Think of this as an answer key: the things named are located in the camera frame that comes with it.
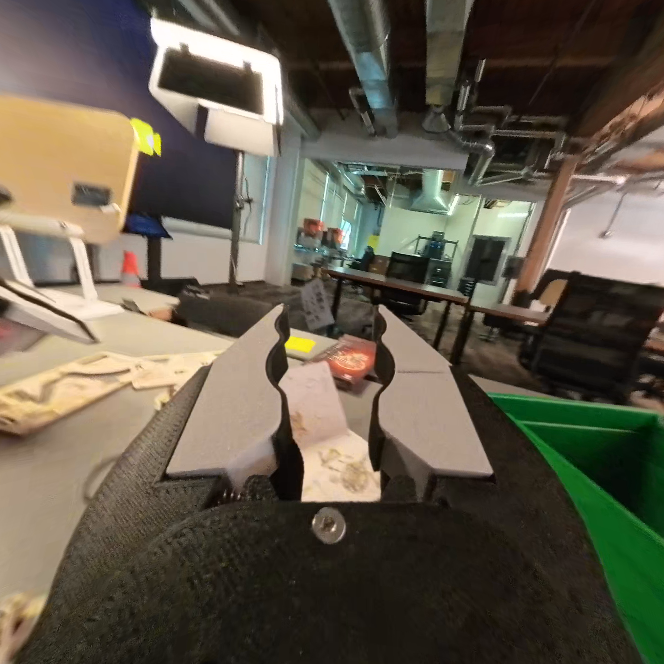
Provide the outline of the black mesh office chair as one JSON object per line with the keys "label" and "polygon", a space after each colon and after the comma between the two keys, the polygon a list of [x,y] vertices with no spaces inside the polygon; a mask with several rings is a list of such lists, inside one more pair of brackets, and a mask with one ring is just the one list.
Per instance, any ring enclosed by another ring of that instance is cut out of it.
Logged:
{"label": "black mesh office chair", "polygon": [[626,405],[662,315],[662,287],[574,271],[545,322],[522,342],[519,364],[550,394]]}

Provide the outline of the green plastic bin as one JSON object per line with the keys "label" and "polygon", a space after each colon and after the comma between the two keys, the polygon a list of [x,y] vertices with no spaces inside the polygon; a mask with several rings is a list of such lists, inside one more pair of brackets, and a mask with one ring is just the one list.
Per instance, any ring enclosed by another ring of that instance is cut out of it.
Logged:
{"label": "green plastic bin", "polygon": [[663,662],[663,416],[489,393],[546,458],[582,517],[646,663]]}

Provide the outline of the pale printed sheet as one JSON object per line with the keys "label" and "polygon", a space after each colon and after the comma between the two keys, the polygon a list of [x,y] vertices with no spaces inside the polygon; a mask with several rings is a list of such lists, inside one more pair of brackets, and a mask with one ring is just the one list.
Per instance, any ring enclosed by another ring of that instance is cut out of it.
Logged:
{"label": "pale printed sheet", "polygon": [[328,293],[320,278],[308,281],[301,288],[300,298],[308,331],[315,333],[334,325],[335,318]]}

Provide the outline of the pale wooden offcut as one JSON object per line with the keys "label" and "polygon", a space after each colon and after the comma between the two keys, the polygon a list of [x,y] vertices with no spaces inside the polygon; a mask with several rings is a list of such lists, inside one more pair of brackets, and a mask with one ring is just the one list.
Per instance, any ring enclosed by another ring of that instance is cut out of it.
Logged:
{"label": "pale wooden offcut", "polygon": [[1,600],[1,663],[12,663],[29,638],[46,604],[46,595],[14,593]]}

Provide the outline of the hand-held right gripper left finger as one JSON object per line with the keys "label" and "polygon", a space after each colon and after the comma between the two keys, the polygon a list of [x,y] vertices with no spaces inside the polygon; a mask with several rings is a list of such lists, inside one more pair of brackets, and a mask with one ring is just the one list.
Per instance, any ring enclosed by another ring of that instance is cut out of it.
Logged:
{"label": "hand-held right gripper left finger", "polygon": [[280,499],[302,498],[303,458],[279,387],[289,333],[287,308],[277,305],[212,362],[167,477],[217,477],[239,492],[249,477],[266,476]]}

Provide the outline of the white box light fixture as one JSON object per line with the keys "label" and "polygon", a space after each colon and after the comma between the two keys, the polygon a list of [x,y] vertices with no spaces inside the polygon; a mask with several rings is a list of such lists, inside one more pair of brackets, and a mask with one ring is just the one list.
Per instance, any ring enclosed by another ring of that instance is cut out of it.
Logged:
{"label": "white box light fixture", "polygon": [[192,134],[205,109],[208,144],[275,157],[284,122],[278,58],[154,17],[150,29],[156,51],[148,90],[154,99]]}

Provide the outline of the light wooden board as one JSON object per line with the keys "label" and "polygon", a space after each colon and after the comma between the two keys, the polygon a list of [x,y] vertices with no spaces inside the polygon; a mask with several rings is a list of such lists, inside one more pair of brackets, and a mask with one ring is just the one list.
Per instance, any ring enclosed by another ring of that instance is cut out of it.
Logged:
{"label": "light wooden board", "polygon": [[1,224],[104,245],[120,236],[139,150],[116,112],[1,95]]}

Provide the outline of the white monitor stand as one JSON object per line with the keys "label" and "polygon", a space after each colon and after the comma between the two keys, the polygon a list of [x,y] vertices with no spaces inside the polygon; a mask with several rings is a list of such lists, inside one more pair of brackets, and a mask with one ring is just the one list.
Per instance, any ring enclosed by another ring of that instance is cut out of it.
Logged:
{"label": "white monitor stand", "polygon": [[[81,295],[39,289],[29,271],[16,231],[65,239],[71,245],[79,274]],[[73,222],[1,210],[1,241],[9,259],[12,279],[1,280],[1,316],[41,333],[93,344],[98,337],[90,322],[123,313],[117,303],[100,300],[86,250],[86,232]]]}

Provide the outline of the long brown table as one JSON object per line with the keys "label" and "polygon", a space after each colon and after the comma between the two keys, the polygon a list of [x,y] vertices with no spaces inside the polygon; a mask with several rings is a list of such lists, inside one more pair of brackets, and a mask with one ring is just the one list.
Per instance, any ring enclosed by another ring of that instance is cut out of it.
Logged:
{"label": "long brown table", "polygon": [[417,298],[420,298],[426,302],[444,302],[444,312],[438,323],[436,336],[434,337],[434,341],[432,343],[432,346],[436,351],[438,351],[442,336],[444,335],[445,328],[450,316],[451,306],[459,305],[465,307],[470,302],[469,297],[451,289],[445,289],[426,284],[418,284],[398,278],[389,278],[362,270],[354,270],[351,268],[322,268],[321,273],[325,274],[331,279],[336,280],[333,303],[331,305],[333,322],[332,324],[328,325],[327,328],[329,335],[331,335],[335,330],[338,309],[341,303],[343,285],[345,282],[349,282],[350,284],[360,284],[362,286],[370,286],[373,290],[377,289],[383,291],[385,289],[391,289],[401,294],[408,293],[415,295]]}

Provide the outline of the pale wooden model parts sheet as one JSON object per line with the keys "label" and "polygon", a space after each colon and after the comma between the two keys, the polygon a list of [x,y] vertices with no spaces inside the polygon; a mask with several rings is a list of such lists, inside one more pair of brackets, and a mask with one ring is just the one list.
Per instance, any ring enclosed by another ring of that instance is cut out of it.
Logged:
{"label": "pale wooden model parts sheet", "polygon": [[136,357],[102,352],[23,378],[1,389],[1,433],[27,436],[131,383]]}

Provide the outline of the pale wooden frame piece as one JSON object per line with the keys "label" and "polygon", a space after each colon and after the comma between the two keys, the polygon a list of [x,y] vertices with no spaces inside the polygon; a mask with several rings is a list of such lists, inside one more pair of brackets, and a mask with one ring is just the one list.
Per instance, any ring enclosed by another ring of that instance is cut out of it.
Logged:
{"label": "pale wooden frame piece", "polygon": [[138,358],[130,370],[135,390],[183,386],[200,368],[209,366],[222,351],[159,354]]}

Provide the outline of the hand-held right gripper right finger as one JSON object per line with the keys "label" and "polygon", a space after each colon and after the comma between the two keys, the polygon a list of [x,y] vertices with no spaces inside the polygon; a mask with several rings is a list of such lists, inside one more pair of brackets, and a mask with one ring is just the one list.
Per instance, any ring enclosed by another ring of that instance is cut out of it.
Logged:
{"label": "hand-held right gripper right finger", "polygon": [[450,363],[384,305],[375,308],[369,457],[389,478],[489,478],[494,469]]}

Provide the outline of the red-brown cardboard box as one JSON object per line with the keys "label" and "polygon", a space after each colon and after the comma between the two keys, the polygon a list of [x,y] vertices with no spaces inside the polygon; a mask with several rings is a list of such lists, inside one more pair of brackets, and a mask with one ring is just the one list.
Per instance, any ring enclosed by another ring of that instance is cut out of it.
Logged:
{"label": "red-brown cardboard box", "polygon": [[357,393],[362,390],[363,381],[374,376],[376,353],[374,341],[344,334],[307,362],[326,363],[337,388]]}

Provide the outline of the white instruction paper sheet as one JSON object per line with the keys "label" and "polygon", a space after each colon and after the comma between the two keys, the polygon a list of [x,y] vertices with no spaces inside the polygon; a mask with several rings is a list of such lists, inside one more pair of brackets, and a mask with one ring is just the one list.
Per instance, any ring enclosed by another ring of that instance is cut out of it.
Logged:
{"label": "white instruction paper sheet", "polygon": [[303,459],[303,502],[376,502],[380,474],[368,434],[350,427],[332,374],[322,362],[292,365],[279,382]]}

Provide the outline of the metal ventilation duct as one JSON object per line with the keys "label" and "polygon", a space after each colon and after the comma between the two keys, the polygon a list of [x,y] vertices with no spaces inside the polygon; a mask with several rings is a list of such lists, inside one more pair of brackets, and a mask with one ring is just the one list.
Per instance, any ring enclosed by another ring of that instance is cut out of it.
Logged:
{"label": "metal ventilation duct", "polygon": [[361,88],[387,138],[398,133],[390,68],[390,20],[385,1],[328,1]]}

